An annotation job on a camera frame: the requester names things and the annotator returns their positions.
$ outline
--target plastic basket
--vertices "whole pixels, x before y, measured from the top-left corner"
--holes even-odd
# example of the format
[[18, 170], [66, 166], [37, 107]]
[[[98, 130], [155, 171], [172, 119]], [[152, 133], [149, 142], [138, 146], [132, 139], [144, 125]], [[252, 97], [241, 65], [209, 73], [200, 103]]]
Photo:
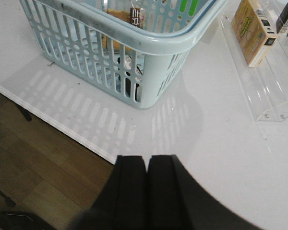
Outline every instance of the plastic basket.
[[134, 107], [148, 108], [226, 0], [144, 0], [144, 29], [103, 12], [103, 0], [20, 2], [46, 58]]

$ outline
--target white table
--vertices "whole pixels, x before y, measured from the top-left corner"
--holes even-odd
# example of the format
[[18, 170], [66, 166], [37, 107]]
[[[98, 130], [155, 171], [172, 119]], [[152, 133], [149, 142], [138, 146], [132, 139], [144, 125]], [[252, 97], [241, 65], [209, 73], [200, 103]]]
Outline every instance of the white table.
[[176, 154], [236, 214], [288, 230], [288, 122], [254, 121], [219, 21], [155, 106], [139, 110], [50, 65], [20, 3], [0, 0], [0, 92], [112, 163]]

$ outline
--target snack package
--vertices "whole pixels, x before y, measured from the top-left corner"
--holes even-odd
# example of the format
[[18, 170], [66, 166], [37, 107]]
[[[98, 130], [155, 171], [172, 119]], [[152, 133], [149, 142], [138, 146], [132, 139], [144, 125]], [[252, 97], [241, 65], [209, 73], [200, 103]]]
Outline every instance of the snack package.
[[[141, 0], [111, 0], [104, 2], [104, 11], [108, 14], [123, 20], [124, 22], [130, 23], [131, 25], [137, 26], [138, 28], [144, 27], [145, 22], [145, 10]], [[107, 37], [103, 37], [103, 46], [107, 47]], [[113, 42], [114, 50], [120, 49], [118, 42]]]
[[277, 34], [258, 0], [242, 0], [231, 23], [249, 67], [257, 67]]

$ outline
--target clear acrylic display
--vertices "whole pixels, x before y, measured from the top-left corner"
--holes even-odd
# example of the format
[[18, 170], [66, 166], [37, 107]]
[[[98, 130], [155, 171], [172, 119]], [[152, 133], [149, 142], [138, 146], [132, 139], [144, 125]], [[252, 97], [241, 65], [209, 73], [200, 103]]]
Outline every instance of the clear acrylic display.
[[[276, 21], [287, 1], [260, 2], [276, 27]], [[288, 36], [279, 34], [260, 65], [250, 68], [231, 27], [234, 14], [225, 12], [221, 24], [253, 116], [256, 121], [284, 121], [288, 118]]]

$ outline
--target chair leg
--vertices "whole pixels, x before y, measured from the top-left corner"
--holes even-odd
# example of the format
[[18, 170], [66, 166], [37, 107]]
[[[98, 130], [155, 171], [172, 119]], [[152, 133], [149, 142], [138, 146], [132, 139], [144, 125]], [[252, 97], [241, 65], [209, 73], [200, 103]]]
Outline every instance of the chair leg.
[[26, 109], [22, 108], [20, 105], [16, 104], [17, 108], [19, 109], [19, 111], [22, 113], [22, 115], [25, 117], [25, 119], [27, 121], [32, 121], [32, 117], [29, 113], [29, 111], [27, 111]]

